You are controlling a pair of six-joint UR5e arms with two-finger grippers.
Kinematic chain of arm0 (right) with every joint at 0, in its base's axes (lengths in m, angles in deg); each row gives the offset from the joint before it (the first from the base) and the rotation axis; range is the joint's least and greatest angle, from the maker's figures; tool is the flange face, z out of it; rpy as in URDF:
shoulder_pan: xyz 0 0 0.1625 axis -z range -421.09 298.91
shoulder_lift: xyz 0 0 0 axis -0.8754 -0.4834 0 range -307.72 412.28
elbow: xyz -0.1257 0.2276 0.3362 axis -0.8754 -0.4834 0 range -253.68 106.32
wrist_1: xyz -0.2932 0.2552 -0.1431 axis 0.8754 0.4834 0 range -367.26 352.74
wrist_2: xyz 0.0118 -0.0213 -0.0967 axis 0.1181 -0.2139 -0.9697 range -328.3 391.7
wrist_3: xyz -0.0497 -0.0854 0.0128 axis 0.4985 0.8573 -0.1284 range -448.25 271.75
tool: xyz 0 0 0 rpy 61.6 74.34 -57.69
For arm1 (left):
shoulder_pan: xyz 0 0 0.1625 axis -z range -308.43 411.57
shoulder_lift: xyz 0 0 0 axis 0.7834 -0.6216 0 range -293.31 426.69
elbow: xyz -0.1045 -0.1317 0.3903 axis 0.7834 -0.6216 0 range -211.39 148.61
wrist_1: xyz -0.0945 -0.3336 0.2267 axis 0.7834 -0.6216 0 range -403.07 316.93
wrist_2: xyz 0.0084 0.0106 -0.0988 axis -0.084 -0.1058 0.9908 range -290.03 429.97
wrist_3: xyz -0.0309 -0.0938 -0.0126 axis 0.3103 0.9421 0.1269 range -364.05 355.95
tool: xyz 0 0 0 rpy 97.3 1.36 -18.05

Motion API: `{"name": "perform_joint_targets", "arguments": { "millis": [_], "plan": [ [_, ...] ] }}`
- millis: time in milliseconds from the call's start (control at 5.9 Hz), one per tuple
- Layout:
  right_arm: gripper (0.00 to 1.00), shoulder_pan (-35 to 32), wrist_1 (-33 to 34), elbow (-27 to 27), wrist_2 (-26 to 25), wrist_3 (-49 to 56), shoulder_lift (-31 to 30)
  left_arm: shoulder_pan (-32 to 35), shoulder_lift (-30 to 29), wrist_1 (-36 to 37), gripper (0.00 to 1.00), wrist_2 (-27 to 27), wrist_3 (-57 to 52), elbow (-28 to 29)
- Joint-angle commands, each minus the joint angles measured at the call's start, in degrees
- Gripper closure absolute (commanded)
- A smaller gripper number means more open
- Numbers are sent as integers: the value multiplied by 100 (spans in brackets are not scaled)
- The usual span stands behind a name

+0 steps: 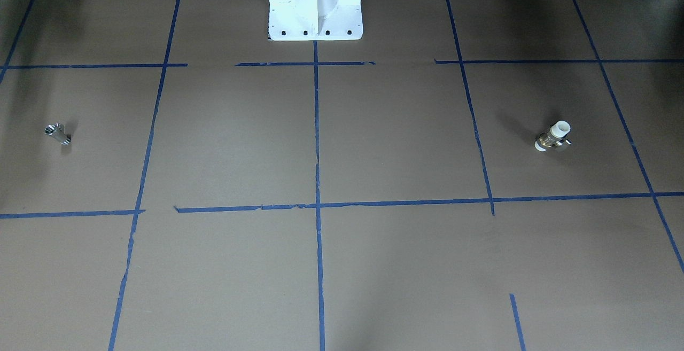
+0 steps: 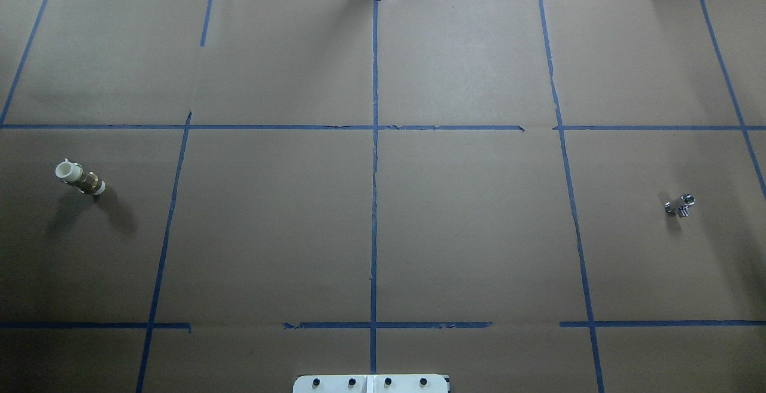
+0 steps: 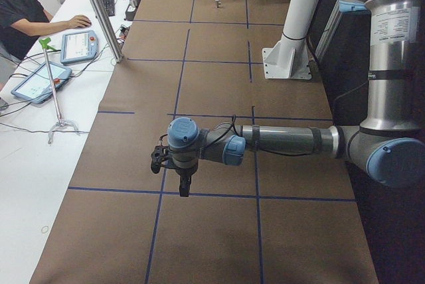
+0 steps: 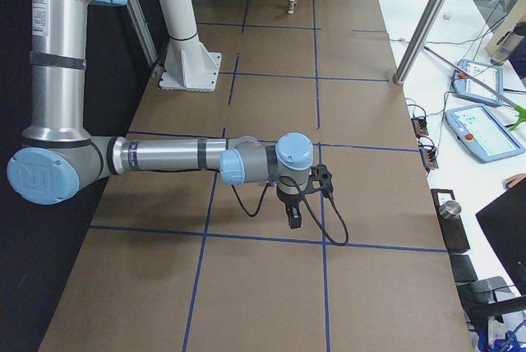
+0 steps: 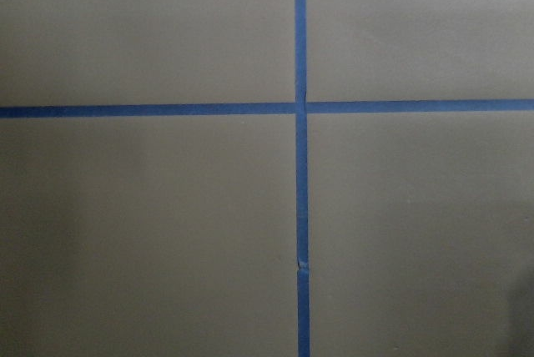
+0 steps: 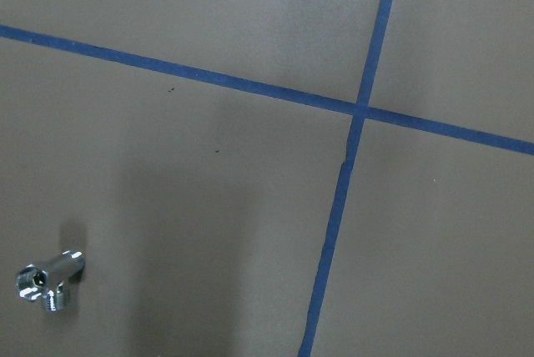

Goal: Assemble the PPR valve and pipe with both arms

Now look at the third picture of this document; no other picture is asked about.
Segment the person's hand on mouse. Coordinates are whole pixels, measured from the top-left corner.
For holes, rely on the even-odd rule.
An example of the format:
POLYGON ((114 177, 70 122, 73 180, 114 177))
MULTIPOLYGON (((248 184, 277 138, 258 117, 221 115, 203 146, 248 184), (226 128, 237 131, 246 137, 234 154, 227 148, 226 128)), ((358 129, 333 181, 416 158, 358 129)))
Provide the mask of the person's hand on mouse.
POLYGON ((91 20, 85 15, 76 15, 67 21, 69 29, 84 29, 92 26, 91 20))

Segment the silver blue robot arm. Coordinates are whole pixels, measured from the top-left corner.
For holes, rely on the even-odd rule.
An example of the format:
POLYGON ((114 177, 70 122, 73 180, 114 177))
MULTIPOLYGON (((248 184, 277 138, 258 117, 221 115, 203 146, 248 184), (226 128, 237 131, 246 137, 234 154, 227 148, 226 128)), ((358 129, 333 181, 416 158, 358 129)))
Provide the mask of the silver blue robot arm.
POLYGON ((367 117, 358 126, 268 127, 223 123, 200 129, 188 117, 168 126, 167 145, 151 170, 173 169, 187 197, 201 159, 238 166, 247 149, 287 157, 326 153, 350 161, 373 180, 405 187, 424 177, 424 144, 411 112, 416 51, 424 42, 424 0, 339 0, 342 12, 371 14, 367 117))

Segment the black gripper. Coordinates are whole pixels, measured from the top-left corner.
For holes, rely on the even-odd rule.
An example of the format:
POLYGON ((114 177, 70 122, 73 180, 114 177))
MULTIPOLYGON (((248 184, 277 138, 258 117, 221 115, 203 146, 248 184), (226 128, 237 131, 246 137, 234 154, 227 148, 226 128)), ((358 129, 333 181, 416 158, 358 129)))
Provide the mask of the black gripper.
POLYGON ((194 173, 194 167, 178 168, 178 169, 175 169, 175 171, 180 176, 179 195, 180 196, 189 196, 190 185, 191 185, 191 177, 194 173))

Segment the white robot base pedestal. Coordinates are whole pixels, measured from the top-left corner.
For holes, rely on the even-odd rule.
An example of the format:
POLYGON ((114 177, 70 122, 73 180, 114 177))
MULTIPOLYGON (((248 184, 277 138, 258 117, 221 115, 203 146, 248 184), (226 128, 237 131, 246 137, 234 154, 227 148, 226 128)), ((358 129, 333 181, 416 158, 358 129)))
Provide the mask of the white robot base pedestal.
POLYGON ((267 79, 310 80, 307 34, 319 0, 291 0, 282 37, 272 48, 263 48, 267 79))

